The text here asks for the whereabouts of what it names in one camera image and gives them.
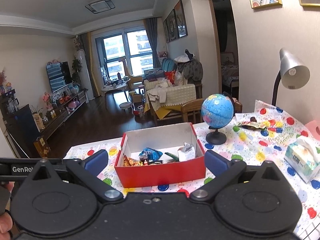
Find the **person left hand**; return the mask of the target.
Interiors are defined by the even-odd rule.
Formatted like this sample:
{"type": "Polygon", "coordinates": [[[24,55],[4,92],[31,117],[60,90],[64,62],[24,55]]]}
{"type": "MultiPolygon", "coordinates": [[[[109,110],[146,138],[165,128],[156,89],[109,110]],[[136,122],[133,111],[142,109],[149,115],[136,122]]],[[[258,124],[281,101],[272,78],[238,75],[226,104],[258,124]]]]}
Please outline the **person left hand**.
{"type": "Polygon", "coordinates": [[[5,212],[1,215],[1,239],[11,239],[10,236],[10,230],[12,229],[13,226],[13,221],[11,216],[5,212]]]}

